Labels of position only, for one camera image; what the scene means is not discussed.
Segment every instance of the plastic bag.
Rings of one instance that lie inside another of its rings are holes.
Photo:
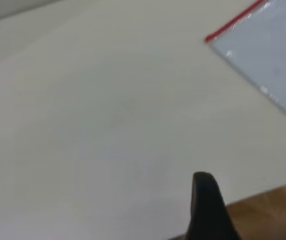
[[[286,0],[259,0],[205,42],[286,113]]]

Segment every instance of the red zipper seal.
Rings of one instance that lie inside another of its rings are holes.
[[[239,21],[246,18],[249,14],[251,14],[253,11],[255,11],[257,8],[259,8],[262,4],[268,2],[269,0],[258,0],[253,5],[251,5],[249,8],[247,8],[245,11],[243,11],[241,14],[239,14],[237,17],[235,17],[233,20],[231,20],[229,23],[224,25],[222,28],[220,28],[218,31],[214,32],[213,34],[208,35],[204,41],[205,43],[210,43],[213,40],[216,40],[221,34],[231,29],[234,25],[236,25]]]

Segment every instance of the gray wall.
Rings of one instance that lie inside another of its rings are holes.
[[[55,0],[0,0],[0,18]]]

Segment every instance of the white surface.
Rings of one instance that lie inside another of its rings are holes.
[[[62,1],[0,21],[0,239],[157,240],[191,176],[286,184],[286,116],[202,42],[250,0]]]

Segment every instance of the wooden floor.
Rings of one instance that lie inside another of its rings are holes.
[[[286,240],[286,186],[228,206],[243,240]]]

